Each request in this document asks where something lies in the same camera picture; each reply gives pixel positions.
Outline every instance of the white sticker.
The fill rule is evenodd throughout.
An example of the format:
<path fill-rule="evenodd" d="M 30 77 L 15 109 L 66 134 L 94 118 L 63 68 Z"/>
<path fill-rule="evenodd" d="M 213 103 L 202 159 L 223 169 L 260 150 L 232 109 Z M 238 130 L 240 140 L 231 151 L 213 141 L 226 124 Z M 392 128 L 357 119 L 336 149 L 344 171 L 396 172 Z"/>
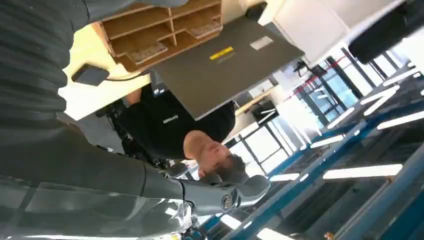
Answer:
<path fill-rule="evenodd" d="M 258 50 L 268 46 L 269 44 L 271 44 L 273 42 L 274 41 L 271 38 L 269 38 L 268 36 L 264 36 L 264 37 L 259 38 L 256 41 L 252 42 L 250 44 L 250 46 L 252 48 L 254 48 L 256 51 L 258 51 Z"/>

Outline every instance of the short dark hair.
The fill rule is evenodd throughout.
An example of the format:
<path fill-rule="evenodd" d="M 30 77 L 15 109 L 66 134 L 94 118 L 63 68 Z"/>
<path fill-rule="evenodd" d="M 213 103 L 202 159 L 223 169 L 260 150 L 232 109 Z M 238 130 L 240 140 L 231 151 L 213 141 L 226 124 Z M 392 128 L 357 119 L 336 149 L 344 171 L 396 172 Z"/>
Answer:
<path fill-rule="evenodd" d="M 249 176 L 246 173 L 246 164 L 243 162 L 243 159 L 235 154 L 231 154 L 228 158 L 232 160 L 231 168 L 219 167 L 216 169 L 216 173 L 224 182 L 245 183 L 249 179 Z"/>

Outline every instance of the cable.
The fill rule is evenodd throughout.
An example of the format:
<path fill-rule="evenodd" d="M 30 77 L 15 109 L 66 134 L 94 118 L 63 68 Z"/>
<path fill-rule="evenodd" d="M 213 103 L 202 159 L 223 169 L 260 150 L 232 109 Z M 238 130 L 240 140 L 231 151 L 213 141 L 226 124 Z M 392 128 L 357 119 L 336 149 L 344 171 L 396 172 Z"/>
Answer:
<path fill-rule="evenodd" d="M 110 78 L 106 78 L 106 81 L 110 81 L 110 82 L 126 82 L 126 81 L 130 81 L 130 80 L 136 79 L 138 77 L 147 75 L 149 73 L 150 73 L 149 71 L 142 71 L 139 74 L 137 74 L 137 75 L 135 75 L 133 77 L 130 77 L 130 78 L 126 78 L 126 79 L 110 79 Z"/>

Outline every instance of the wooden shelf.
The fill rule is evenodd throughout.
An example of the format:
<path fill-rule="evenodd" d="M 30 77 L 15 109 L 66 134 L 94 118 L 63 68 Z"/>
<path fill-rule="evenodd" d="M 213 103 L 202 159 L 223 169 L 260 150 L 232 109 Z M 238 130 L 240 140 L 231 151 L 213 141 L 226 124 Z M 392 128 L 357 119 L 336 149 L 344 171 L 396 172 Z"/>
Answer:
<path fill-rule="evenodd" d="M 176 33 L 186 31 L 190 28 L 204 26 L 214 19 L 221 17 L 221 7 L 212 6 L 201 11 L 179 17 L 173 20 L 173 25 Z"/>
<path fill-rule="evenodd" d="M 121 57 L 129 52 L 153 45 L 157 41 L 172 37 L 173 33 L 165 24 L 155 25 L 130 35 L 110 41 L 113 54 Z"/>
<path fill-rule="evenodd" d="M 134 3 L 133 5 L 129 6 L 124 11 L 121 11 L 121 12 L 119 12 L 116 15 L 113 15 L 111 17 L 105 18 L 105 19 L 103 19 L 103 21 L 118 19 L 118 18 L 126 16 L 126 15 L 135 14 L 137 12 L 141 12 L 141 11 L 152 9 L 152 8 L 154 8 L 154 6 L 152 6 L 152 5 L 146 5 L 146 4 L 143 4 L 143 3 Z"/>
<path fill-rule="evenodd" d="M 170 19 L 167 9 L 155 7 L 105 21 L 103 27 L 109 39 L 113 40 L 164 23 Z"/>
<path fill-rule="evenodd" d="M 171 8 L 172 18 L 179 18 L 221 3 L 221 0 L 190 0 L 183 6 Z"/>
<path fill-rule="evenodd" d="M 219 32 L 212 33 L 204 38 L 195 39 L 187 32 L 181 32 L 176 35 L 178 42 L 177 46 L 172 45 L 169 41 L 163 41 L 163 43 L 168 47 L 168 51 L 142 63 L 135 64 L 128 56 L 122 56 L 117 59 L 118 62 L 122 63 L 125 69 L 128 72 L 144 71 L 150 68 L 151 66 L 163 62 L 181 52 L 192 49 L 202 43 L 205 43 L 213 38 L 216 38 L 220 35 Z"/>
<path fill-rule="evenodd" d="M 113 59 L 122 63 L 127 71 L 147 70 L 219 36 L 221 31 L 196 39 L 187 31 L 213 24 L 213 21 L 222 24 L 221 2 L 222 0 L 189 0 L 187 4 L 175 8 L 135 3 L 126 10 L 103 19 L 99 24 L 99 35 L 104 38 Z M 150 48 L 157 42 L 165 44 L 168 50 L 140 64 L 135 64 L 128 57 L 129 53 Z"/>

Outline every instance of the white wall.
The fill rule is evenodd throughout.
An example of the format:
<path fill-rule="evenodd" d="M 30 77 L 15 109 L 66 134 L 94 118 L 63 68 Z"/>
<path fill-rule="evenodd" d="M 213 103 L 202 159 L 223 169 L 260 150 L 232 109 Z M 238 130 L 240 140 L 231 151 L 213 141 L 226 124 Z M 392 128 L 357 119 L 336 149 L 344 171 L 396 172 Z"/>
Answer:
<path fill-rule="evenodd" d="M 321 0 L 288 0 L 274 23 L 305 52 L 312 64 L 319 62 L 348 33 L 348 27 Z"/>
<path fill-rule="evenodd" d="M 322 0 L 349 27 L 354 28 L 380 10 L 399 0 Z"/>
<path fill-rule="evenodd" d="M 403 39 L 399 47 L 424 74 L 424 27 Z"/>
<path fill-rule="evenodd" d="M 312 65 L 369 28 L 404 0 L 287 0 L 274 17 Z"/>

